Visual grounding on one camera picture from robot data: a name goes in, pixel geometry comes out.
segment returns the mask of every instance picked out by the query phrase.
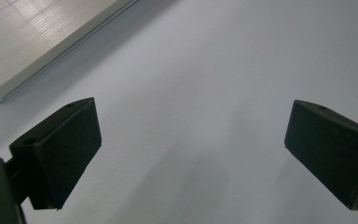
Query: white table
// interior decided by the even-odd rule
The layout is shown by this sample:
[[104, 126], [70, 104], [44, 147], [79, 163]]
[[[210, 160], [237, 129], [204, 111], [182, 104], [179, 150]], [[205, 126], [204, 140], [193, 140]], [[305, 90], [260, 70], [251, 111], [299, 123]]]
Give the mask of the white table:
[[0, 157], [95, 97], [103, 146], [32, 223], [358, 223], [283, 144], [292, 102], [358, 122], [358, 1], [141, 0], [0, 104]]

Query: black block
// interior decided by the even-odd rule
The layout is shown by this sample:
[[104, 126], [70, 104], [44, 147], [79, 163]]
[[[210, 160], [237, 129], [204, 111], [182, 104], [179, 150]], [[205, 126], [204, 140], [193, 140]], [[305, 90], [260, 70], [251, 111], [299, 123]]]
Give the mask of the black block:
[[13, 142], [34, 209], [61, 209], [101, 142], [93, 98], [64, 106]]
[[284, 143], [340, 201], [358, 210], [358, 124], [295, 101]]

